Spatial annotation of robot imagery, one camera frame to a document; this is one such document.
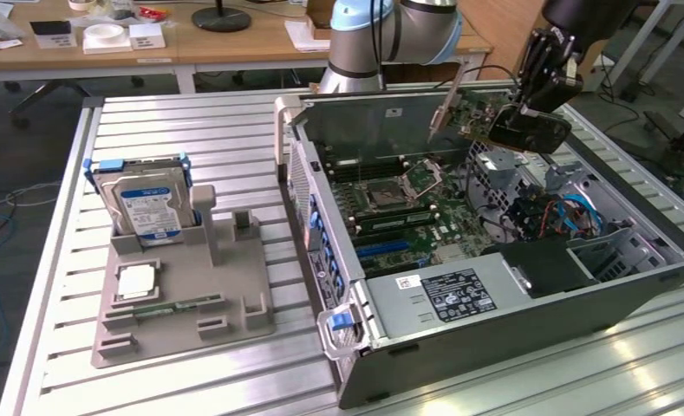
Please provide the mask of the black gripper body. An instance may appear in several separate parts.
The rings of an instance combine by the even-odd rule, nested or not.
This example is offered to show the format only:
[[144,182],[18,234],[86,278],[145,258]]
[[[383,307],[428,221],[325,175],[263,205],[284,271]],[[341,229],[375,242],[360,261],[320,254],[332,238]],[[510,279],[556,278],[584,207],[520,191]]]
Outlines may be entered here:
[[635,8],[636,0],[550,0],[542,16],[575,38],[574,50],[586,52],[614,36]]

